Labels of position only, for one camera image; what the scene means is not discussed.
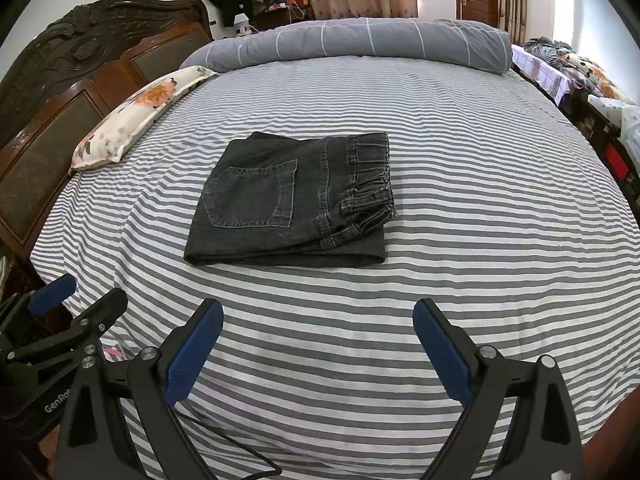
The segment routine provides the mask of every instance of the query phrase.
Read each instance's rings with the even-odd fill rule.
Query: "bolt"
[[[489,345],[484,345],[480,347],[480,355],[487,359],[493,359],[498,355],[498,351]]]
[[[158,349],[156,349],[153,346],[148,346],[146,348],[143,348],[140,351],[140,357],[142,357],[145,361],[148,361],[149,359],[153,359],[154,357],[156,357],[157,354],[158,354]]]
[[[95,364],[95,357],[89,356],[85,357],[80,361],[80,365],[82,368],[91,368]]]
[[[554,366],[556,366],[556,360],[553,359],[550,355],[543,355],[542,359],[540,360],[542,361],[542,364],[547,368],[553,368]]]

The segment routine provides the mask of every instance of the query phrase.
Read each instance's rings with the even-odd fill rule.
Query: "blue gripper pad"
[[[162,399],[170,408],[174,407],[179,400],[187,398],[222,332],[225,318],[222,305],[216,300],[208,299],[202,302],[185,326],[174,329],[169,337],[175,331],[188,330],[191,320],[196,317],[200,319],[175,353],[164,373],[165,386]]]
[[[414,306],[414,330],[447,395],[466,408],[474,397],[468,367],[423,301]]]
[[[71,274],[63,274],[54,282],[34,293],[29,301],[29,312],[43,316],[62,303],[76,291],[76,279]]]

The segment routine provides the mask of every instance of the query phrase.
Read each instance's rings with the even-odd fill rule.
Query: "jeans back pocket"
[[[289,227],[298,160],[266,168],[226,168],[209,177],[202,201],[216,227]]]

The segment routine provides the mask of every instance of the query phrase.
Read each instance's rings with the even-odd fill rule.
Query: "red object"
[[[618,151],[611,144],[607,146],[607,151],[604,153],[604,156],[607,157],[607,160],[611,164],[617,178],[619,180],[625,180],[626,176],[629,174],[629,168],[626,166],[625,161],[622,160]]]

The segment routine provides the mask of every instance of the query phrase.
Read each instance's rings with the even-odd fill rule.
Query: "padded panel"
[[[102,117],[85,92],[41,131],[0,182],[0,218],[21,240],[64,179],[78,142]]]
[[[199,29],[153,47],[132,61],[148,82],[174,72],[180,64],[201,46],[209,43]]]

